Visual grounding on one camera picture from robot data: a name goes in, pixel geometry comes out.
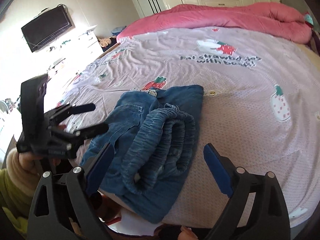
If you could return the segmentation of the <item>left hand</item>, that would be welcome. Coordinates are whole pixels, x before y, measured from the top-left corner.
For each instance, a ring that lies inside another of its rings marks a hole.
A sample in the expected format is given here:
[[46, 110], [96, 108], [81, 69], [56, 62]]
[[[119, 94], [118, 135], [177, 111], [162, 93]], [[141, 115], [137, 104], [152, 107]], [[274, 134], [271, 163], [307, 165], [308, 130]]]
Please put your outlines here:
[[[66, 125], [65, 124], [59, 125], [58, 128], [64, 131], [66, 128]], [[36, 167], [35, 161], [40, 159], [42, 159], [41, 156], [35, 155], [32, 152], [19, 153], [19, 156], [18, 156], [18, 161], [21, 167], [25, 171], [30, 172], [32, 174], [36, 174], [36, 175], [39, 175], [39, 172], [38, 172], [38, 168]], [[50, 163], [53, 166], [57, 166], [61, 163], [61, 159], [53, 158], [50, 160]]]

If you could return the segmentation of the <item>cream and green sleeve forearm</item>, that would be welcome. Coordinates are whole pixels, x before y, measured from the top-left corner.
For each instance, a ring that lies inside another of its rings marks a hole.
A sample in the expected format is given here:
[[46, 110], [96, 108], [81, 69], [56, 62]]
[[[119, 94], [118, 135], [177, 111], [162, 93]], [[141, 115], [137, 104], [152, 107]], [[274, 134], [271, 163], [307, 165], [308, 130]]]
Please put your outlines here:
[[28, 216], [40, 176], [25, 171], [13, 148], [7, 155], [6, 167], [1, 169], [1, 208], [15, 230], [27, 237]]

